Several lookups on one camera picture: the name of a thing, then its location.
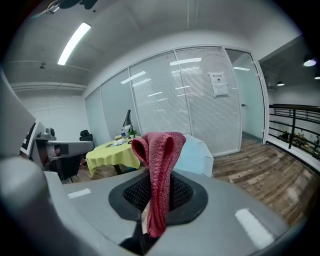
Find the ceiling light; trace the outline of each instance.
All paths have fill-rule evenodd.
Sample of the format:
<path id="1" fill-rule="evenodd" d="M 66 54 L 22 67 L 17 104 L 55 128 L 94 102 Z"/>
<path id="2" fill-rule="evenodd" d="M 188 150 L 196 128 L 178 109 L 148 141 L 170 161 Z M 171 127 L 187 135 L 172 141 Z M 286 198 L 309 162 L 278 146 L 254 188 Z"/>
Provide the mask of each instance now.
<path id="1" fill-rule="evenodd" d="M 244 70 L 244 71 L 249 71 L 250 68 L 244 68 L 244 67 L 238 67 L 238 66 L 234 66 L 233 67 L 234 70 Z"/>
<path id="2" fill-rule="evenodd" d="M 148 95 L 148 97 L 151 97 L 151 96 L 153 96 L 153 95 L 157 95 L 157 94 L 162 94 L 162 91 L 157 92 L 157 93 L 154 93 L 154 94 L 150 94 L 150 95 Z"/>
<path id="3" fill-rule="evenodd" d="M 142 71 L 142 72 L 140 72 L 140 73 L 138 73 L 138 74 L 134 74 L 134 75 L 131 76 L 130 78 L 127 78 L 126 80 L 123 80 L 123 81 L 120 82 L 120 83 L 124 85 L 125 83 L 128 83 L 130 80 L 133 80 L 133 79 L 135 79 L 135 78 L 138 78 L 138 77 L 144 75 L 145 73 L 146 73 L 145 71 Z"/>
<path id="4" fill-rule="evenodd" d="M 316 65 L 316 63 L 317 63 L 317 60 L 316 60 L 315 58 L 312 58 L 312 57 L 309 56 L 309 55 L 306 55 L 306 56 L 304 57 L 304 63 L 303 63 L 303 65 L 304 65 L 305 67 L 314 66 L 314 65 Z"/>
<path id="5" fill-rule="evenodd" d="M 189 62 L 200 62 L 201 60 L 202 60 L 202 58 L 187 58 L 187 59 L 182 59 L 182 60 L 170 62 L 170 66 L 183 64 L 183 63 L 189 63 Z"/>
<path id="6" fill-rule="evenodd" d="M 76 47 L 76 45 L 79 43 L 80 39 L 88 32 L 88 30 L 91 28 L 91 26 L 85 22 L 83 22 L 78 29 L 74 32 L 74 34 L 71 36 L 69 42 L 66 44 L 60 59 L 58 61 L 59 65 L 64 65 L 67 62 L 67 59 L 69 58 L 70 54 Z"/>

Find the red knitted cloth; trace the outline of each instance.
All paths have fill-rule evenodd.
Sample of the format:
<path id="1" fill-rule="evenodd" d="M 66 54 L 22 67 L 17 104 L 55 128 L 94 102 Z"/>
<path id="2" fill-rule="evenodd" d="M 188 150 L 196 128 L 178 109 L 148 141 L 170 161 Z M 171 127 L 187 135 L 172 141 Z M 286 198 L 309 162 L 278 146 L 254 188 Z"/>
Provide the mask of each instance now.
<path id="1" fill-rule="evenodd" d="M 147 232 L 161 236 L 166 229 L 169 212 L 170 174 L 180 156 L 186 137 L 180 132 L 148 132 L 132 140 L 132 150 L 148 166 L 151 181 L 151 201 Z"/>

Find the black chair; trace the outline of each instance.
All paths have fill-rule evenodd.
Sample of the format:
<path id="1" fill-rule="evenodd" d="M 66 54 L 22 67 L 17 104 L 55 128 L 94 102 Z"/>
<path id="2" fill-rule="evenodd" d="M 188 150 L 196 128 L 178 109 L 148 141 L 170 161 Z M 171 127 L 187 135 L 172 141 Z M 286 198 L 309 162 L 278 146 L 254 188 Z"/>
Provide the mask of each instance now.
<path id="1" fill-rule="evenodd" d="M 72 157 L 59 158 L 50 163 L 49 169 L 57 172 L 61 181 L 70 179 L 74 182 L 72 176 L 78 174 L 81 158 L 81 154 Z"/>
<path id="2" fill-rule="evenodd" d="M 92 142 L 93 141 L 93 136 L 92 136 L 92 134 L 90 134 L 89 132 L 88 132 L 88 130 L 83 130 L 82 132 L 80 132 L 80 138 L 79 138 L 79 140 L 81 141 L 81 142 Z"/>

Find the round table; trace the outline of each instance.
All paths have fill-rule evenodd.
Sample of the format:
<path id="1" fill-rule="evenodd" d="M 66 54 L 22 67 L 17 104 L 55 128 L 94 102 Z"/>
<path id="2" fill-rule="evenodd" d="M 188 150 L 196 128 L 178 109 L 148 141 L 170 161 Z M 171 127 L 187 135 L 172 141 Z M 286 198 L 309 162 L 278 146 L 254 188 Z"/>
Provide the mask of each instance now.
<path id="1" fill-rule="evenodd" d="M 122 145 L 109 146 L 115 140 L 97 146 L 86 154 L 86 162 L 91 176 L 95 174 L 95 168 L 99 166 L 113 165 L 118 175 L 122 174 L 119 164 L 138 169 L 140 161 L 133 152 L 131 144 L 126 139 Z"/>

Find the white sticker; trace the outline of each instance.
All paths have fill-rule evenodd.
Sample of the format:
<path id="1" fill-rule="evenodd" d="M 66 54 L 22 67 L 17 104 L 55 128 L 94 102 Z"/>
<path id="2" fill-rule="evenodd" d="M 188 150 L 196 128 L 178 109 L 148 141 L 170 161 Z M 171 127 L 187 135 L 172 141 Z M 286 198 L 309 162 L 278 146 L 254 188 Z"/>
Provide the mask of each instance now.
<path id="1" fill-rule="evenodd" d="M 273 235 L 248 209 L 238 210 L 234 215 L 244 228 L 250 240 L 259 250 L 262 250 L 275 241 Z"/>
<path id="2" fill-rule="evenodd" d="M 69 196 L 70 199 L 73 199 L 73 198 L 82 197 L 82 196 L 90 194 L 90 193 L 91 193 L 90 189 L 89 188 L 85 188 L 83 190 L 79 190 L 79 191 L 76 191 L 76 192 L 68 193 L 68 196 Z"/>

